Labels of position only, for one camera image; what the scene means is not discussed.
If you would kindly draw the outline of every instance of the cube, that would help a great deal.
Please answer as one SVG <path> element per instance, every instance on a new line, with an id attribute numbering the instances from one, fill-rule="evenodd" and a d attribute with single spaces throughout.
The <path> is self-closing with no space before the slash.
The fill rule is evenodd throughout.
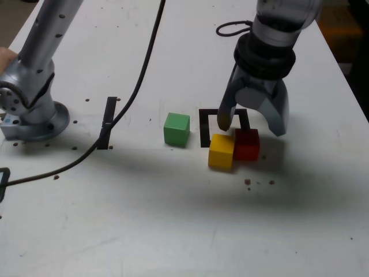
<path id="1" fill-rule="evenodd" d="M 208 165 L 221 169 L 231 169 L 234 148 L 234 137 L 214 134 L 209 148 Z"/>
<path id="2" fill-rule="evenodd" d="M 185 147 L 190 135 L 190 116 L 169 113 L 164 124 L 166 144 Z"/>
<path id="3" fill-rule="evenodd" d="M 235 160 L 258 160 L 259 151 L 259 132 L 256 129 L 236 129 Z"/>

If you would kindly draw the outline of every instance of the black vertical tape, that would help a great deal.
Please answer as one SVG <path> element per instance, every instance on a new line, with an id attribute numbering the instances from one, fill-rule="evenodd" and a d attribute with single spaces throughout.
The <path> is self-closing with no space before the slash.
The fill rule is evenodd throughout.
<path id="1" fill-rule="evenodd" d="M 100 140 L 99 145 L 97 146 L 98 150 L 106 150 L 109 148 L 110 132 L 104 137 L 102 137 L 102 135 L 105 132 L 105 130 L 108 129 L 110 124 L 113 123 L 116 100 L 117 100 L 117 97 L 108 97 L 108 100 L 106 101 L 103 126 L 101 127 L 101 132 L 100 132 L 101 140 Z"/>
<path id="2" fill-rule="evenodd" d="M 0 180 L 0 185 L 6 184 L 10 177 L 10 170 L 9 168 L 5 167 L 3 169 L 0 169 L 0 172 L 2 172 L 2 177 Z M 0 188 L 0 203 L 2 200 L 4 200 L 5 196 L 5 189 L 6 188 Z"/>
<path id="3" fill-rule="evenodd" d="M 201 148 L 210 147 L 210 129 L 209 129 L 209 115 L 216 115 L 217 109 L 199 109 L 199 121 L 200 121 L 200 143 Z"/>

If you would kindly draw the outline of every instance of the black tape marking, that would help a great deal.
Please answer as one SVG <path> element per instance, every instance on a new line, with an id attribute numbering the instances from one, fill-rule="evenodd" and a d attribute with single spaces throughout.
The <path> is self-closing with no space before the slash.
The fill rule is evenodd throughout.
<path id="1" fill-rule="evenodd" d="M 5 168 L 0 169 L 0 172 L 2 172 L 0 184 L 1 185 L 6 184 L 10 177 L 10 170 L 9 168 L 5 167 Z M 0 188 L 0 203 L 2 202 L 2 200 L 4 200 L 5 190 L 6 188 Z"/>
<path id="2" fill-rule="evenodd" d="M 200 124 L 200 143 L 201 148 L 209 148 L 210 143 L 210 129 L 209 129 L 209 115 L 217 115 L 218 109 L 199 109 L 199 124 Z M 245 108 L 238 108 L 235 111 L 235 115 L 238 115 L 240 119 L 241 129 L 249 130 L 250 123 L 248 121 L 247 110 Z"/>
<path id="3" fill-rule="evenodd" d="M 109 128 L 110 124 L 113 123 L 116 100 L 117 100 L 117 97 L 108 97 L 108 100 L 106 101 L 103 126 L 101 127 L 100 137 L 103 135 L 105 130 Z M 101 139 L 99 145 L 97 146 L 97 149 L 98 150 L 108 150 L 109 141 L 110 141 L 110 132 Z"/>

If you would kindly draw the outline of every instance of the red cube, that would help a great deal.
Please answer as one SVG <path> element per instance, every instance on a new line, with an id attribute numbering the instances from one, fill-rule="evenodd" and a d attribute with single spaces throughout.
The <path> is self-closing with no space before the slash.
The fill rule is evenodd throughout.
<path id="1" fill-rule="evenodd" d="M 256 129 L 236 129 L 235 160 L 258 160 L 259 151 L 259 132 Z"/>

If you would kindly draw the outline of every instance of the green cube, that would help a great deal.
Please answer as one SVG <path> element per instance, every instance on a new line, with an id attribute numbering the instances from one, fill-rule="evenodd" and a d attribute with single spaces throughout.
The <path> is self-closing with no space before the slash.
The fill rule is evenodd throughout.
<path id="1" fill-rule="evenodd" d="M 166 144 L 185 147 L 190 134 L 190 116 L 169 113 L 164 124 Z"/>

